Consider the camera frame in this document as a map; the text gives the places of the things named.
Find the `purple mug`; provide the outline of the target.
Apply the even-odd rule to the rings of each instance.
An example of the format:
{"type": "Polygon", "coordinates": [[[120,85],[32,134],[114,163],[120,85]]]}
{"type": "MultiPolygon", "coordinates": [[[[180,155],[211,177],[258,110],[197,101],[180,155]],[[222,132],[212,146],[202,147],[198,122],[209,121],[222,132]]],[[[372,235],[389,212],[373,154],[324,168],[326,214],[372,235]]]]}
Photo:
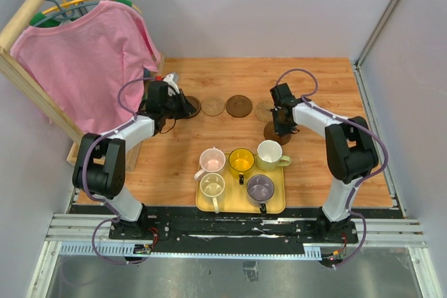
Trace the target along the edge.
{"type": "Polygon", "coordinates": [[[267,203],[274,195],[273,180],[264,174],[256,174],[247,182],[248,201],[259,209],[262,215],[267,214],[267,203]]]}

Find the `white green mug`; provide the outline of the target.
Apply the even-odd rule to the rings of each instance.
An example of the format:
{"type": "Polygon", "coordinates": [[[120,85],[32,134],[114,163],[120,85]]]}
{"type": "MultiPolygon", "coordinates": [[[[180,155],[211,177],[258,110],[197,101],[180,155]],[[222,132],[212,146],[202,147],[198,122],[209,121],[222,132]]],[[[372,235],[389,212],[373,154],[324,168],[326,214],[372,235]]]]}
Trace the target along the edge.
{"type": "Polygon", "coordinates": [[[256,162],[262,171],[272,171],[276,167],[289,166],[291,158],[283,155],[282,147],[278,142],[264,140],[258,145],[256,162]]]}

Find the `woven rattan coaster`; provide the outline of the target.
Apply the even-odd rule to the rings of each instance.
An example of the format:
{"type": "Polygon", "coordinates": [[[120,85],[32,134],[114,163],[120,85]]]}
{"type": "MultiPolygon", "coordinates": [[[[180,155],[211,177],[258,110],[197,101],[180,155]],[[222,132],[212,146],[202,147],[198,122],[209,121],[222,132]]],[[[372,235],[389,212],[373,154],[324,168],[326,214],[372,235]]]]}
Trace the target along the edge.
{"type": "Polygon", "coordinates": [[[259,102],[255,109],[256,118],[264,123],[269,123],[273,121],[272,110],[274,109],[274,105],[272,101],[263,100],[259,102]]]}
{"type": "Polygon", "coordinates": [[[201,101],[201,110],[208,116],[220,115],[225,109],[224,101],[216,96],[208,96],[201,101]]]}

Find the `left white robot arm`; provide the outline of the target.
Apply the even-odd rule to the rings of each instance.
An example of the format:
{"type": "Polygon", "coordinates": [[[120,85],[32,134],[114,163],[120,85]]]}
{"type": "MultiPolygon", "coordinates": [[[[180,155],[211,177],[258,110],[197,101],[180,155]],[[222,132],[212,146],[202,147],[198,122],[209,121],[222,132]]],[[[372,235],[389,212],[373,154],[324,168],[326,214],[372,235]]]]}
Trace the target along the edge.
{"type": "Polygon", "coordinates": [[[123,238],[142,239],[152,231],[146,206],[125,187],[126,153],[162,133],[168,119],[186,119],[196,112],[177,82],[175,73],[149,80],[142,111],[130,111],[131,118],[110,131],[82,137],[73,186],[115,215],[113,227],[123,238]]]}

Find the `brown wooden coaster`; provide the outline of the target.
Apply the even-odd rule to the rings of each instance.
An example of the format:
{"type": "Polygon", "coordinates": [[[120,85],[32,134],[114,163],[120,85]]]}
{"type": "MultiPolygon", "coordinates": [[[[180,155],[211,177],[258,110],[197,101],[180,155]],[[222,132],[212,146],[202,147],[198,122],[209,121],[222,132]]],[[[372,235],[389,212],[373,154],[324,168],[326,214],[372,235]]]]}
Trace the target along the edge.
{"type": "Polygon", "coordinates": [[[187,119],[192,119],[200,113],[201,104],[200,104],[200,101],[194,96],[186,96],[186,99],[196,109],[196,111],[194,113],[192,113],[186,117],[187,119]]]}
{"type": "Polygon", "coordinates": [[[265,140],[272,140],[283,146],[291,140],[292,135],[291,134],[277,135],[274,131],[274,124],[272,121],[270,121],[265,125],[263,129],[263,136],[265,140]]]}
{"type": "Polygon", "coordinates": [[[226,111],[232,117],[242,118],[248,116],[252,111],[251,100],[243,95],[231,96],[226,101],[226,111]]]}

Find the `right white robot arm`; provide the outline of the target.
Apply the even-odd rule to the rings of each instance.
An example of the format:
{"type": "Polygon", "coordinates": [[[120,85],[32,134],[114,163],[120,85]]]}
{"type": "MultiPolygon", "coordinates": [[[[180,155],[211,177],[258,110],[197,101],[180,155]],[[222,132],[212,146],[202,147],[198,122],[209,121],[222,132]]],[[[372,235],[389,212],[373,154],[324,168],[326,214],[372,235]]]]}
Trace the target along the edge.
{"type": "Polygon", "coordinates": [[[332,183],[329,196],[319,209],[316,233],[321,240],[332,242],[348,228],[359,186],[379,163],[373,133],[364,118],[344,119],[311,100],[296,98],[286,83],[274,86],[270,93],[276,135],[292,135],[304,126],[325,140],[332,183]]]}

